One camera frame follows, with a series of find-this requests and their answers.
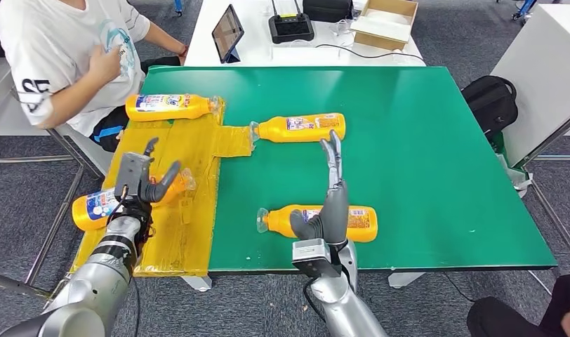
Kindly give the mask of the person's right hand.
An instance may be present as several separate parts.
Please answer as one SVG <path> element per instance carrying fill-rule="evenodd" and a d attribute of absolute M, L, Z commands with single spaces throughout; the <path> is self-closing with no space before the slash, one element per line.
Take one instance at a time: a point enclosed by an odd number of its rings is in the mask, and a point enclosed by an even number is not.
<path fill-rule="evenodd" d="M 104 86 L 121 74 L 120 61 L 121 46 L 106 51 L 102 45 L 96 45 L 91 55 L 88 75 L 95 83 Z"/>

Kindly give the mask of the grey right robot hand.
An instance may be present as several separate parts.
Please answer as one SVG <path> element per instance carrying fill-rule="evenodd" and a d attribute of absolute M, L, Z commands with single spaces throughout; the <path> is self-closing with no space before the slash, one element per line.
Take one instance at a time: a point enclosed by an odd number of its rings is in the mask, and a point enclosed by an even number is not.
<path fill-rule="evenodd" d="M 300 240 L 321 238 L 332 246 L 342 246 L 347 241 L 350 204 L 343 178 L 341 141 L 331 130 L 329 139 L 321 139 L 320 144 L 326 155 L 329 176 L 324 204 L 319 213 L 308 220 L 298 209 L 290 213 L 289 220 L 294 235 Z"/>

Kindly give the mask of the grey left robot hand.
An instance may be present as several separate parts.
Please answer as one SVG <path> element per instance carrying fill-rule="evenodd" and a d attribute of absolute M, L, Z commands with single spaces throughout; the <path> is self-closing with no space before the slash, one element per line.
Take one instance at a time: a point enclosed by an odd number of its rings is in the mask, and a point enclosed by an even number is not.
<path fill-rule="evenodd" d="M 154 151 L 154 146 L 158 140 L 157 137 L 150 139 L 142 154 L 138 198 L 145 203 L 161 201 L 180 172 L 180 162 L 174 161 L 158 183 L 150 181 L 150 164 L 153 162 L 153 158 L 150 155 Z"/>

